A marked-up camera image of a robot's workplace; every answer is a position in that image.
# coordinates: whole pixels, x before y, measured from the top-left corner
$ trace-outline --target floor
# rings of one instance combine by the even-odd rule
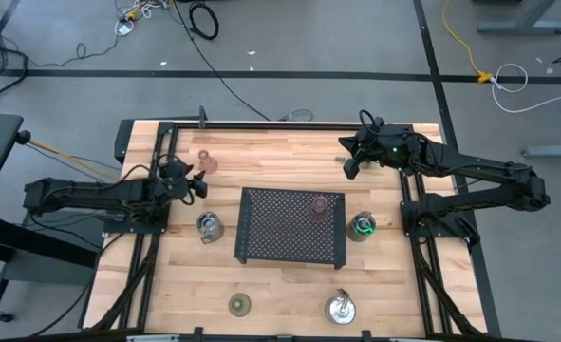
[[[472,75],[465,51],[442,26],[443,1],[421,2],[440,74]],[[534,76],[560,76],[561,69],[552,60],[561,55],[561,36],[476,32],[477,23],[515,18],[530,3],[455,1],[448,19],[472,46],[483,70],[495,73],[502,64],[517,63]],[[0,19],[9,4],[10,0],[0,0]],[[197,42],[219,70],[430,72],[410,1],[223,0],[209,5],[221,22],[220,34],[213,42]],[[181,9],[185,15],[187,6]],[[88,52],[111,45],[115,10],[112,0],[20,0],[3,34],[37,63],[60,62],[75,56],[80,42]],[[40,142],[102,162],[114,162],[113,141],[121,119],[194,115],[204,105],[213,119],[257,120],[214,78],[187,78],[185,73],[84,77],[82,71],[88,70],[207,70],[172,14],[175,17],[154,9],[151,19],[139,21],[106,55],[63,68],[75,72],[27,78],[0,96],[0,113],[22,115],[23,127]],[[561,2],[544,19],[561,21]],[[16,60],[10,61],[9,68],[17,67]],[[0,86],[10,80],[0,77]],[[428,81],[234,78],[227,83],[272,118],[307,108],[316,121],[353,122],[358,110],[366,108],[389,122],[442,124],[435,90]],[[543,211],[489,209],[477,211],[476,217],[502,334],[561,341],[561,160],[520,157],[530,144],[561,144],[561,102],[508,114],[493,103],[489,85],[447,82],[443,87],[462,153],[527,162],[546,180],[552,205]],[[558,95],[561,85],[530,85],[516,96],[499,94],[499,100],[509,108],[520,108]],[[55,161],[16,146],[0,174],[0,218],[22,220],[23,185],[48,176],[84,180]],[[39,330],[63,312],[81,289],[11,282],[0,309],[17,318],[0,323],[0,338]],[[78,316],[76,309],[54,332],[75,331]]]

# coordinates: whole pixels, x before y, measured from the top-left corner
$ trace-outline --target perforated metal tray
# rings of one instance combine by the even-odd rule
[[[324,198],[323,215],[312,212]],[[234,257],[346,264],[344,194],[243,188]]]

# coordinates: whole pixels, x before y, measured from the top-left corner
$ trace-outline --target wooden table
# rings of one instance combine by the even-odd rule
[[[415,124],[415,130],[440,142],[436,124]],[[135,122],[123,172],[136,164],[149,165],[158,122]],[[208,150],[218,170],[206,175],[207,199],[193,206],[176,201],[167,232],[162,236],[147,318],[148,333],[360,336],[424,336],[411,246],[402,231],[399,174],[390,168],[370,167],[348,180],[335,157],[348,157],[337,143],[349,131],[266,129],[181,129],[177,154],[198,163],[197,152]],[[136,178],[143,173],[135,172]],[[450,178],[425,179],[428,192],[452,194]],[[373,213],[378,228],[367,241],[347,240],[347,265],[234,259],[234,239],[241,188],[244,186],[346,194],[346,219],[363,210]],[[417,198],[415,185],[411,186]],[[213,211],[225,225],[219,241],[203,245],[196,217]],[[120,238],[102,256],[84,326],[96,323],[126,283],[134,235]],[[444,285],[472,324],[486,331],[468,249],[462,240],[438,238]],[[143,254],[148,242],[143,246]],[[324,315],[336,289],[351,293],[357,315],[347,326],[331,324]],[[235,293],[252,299],[251,312],[232,316],[228,301]],[[439,332],[439,310],[428,286]],[[131,324],[136,322],[140,290],[133,300]]]

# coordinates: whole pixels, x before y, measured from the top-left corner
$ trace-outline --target yellow cable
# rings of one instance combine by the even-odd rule
[[[466,50],[468,51],[468,56],[470,57],[470,64],[472,65],[472,68],[478,74],[478,82],[479,83],[489,82],[491,80],[491,78],[493,77],[493,75],[488,73],[488,72],[481,71],[479,68],[477,68],[477,65],[474,63],[474,57],[472,57],[472,50],[470,50],[470,47],[468,47],[467,44],[465,44],[461,39],[459,39],[459,37],[451,30],[451,28],[449,28],[449,24],[447,24],[447,15],[446,14],[447,14],[447,8],[449,7],[450,3],[451,3],[451,0],[445,0],[444,1],[444,8],[442,9],[442,22],[444,23],[444,27],[449,31],[449,33],[451,33],[453,38],[456,41],[458,41],[460,44],[462,44],[463,47],[466,48]]]
[[[114,181],[118,179],[116,176],[111,175],[111,174],[108,174],[108,173],[105,173],[105,172],[103,172],[103,171],[99,171],[99,170],[95,169],[94,167],[92,167],[92,166],[90,166],[90,165],[88,165],[88,164],[86,164],[86,163],[84,163],[84,162],[82,162],[82,161],[79,161],[79,160],[77,160],[77,159],[75,159],[75,158],[73,158],[73,157],[71,157],[71,156],[69,156],[67,153],[65,153],[65,152],[63,152],[63,151],[59,151],[58,149],[56,149],[56,148],[54,148],[54,147],[50,147],[50,146],[45,145],[45,144],[43,144],[43,143],[41,143],[41,142],[36,142],[36,141],[33,140],[33,139],[29,140],[29,143],[32,144],[32,145],[34,145],[34,146],[43,148],[43,149],[45,149],[45,150],[48,151],[48,152],[52,152],[52,153],[54,153],[54,154],[61,155],[61,156],[65,157],[65,158],[67,158],[68,160],[77,163],[77,164],[80,165],[81,167],[83,167],[83,168],[85,168],[85,169],[88,169],[88,170],[90,170],[90,171],[96,173],[97,175],[100,175],[100,176],[103,176],[103,177],[107,177],[107,178],[109,178],[109,179],[111,179],[111,180],[114,180]]]

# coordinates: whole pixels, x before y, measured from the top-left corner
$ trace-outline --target metal canister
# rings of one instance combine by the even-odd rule
[[[219,216],[213,212],[205,212],[197,217],[196,228],[204,244],[217,241],[225,232]]]
[[[367,211],[356,215],[347,225],[347,237],[354,242],[363,242],[375,232],[377,222]]]
[[[328,320],[334,324],[349,324],[356,317],[356,306],[349,298],[349,293],[344,289],[338,289],[340,296],[328,300],[325,306],[325,314]]]

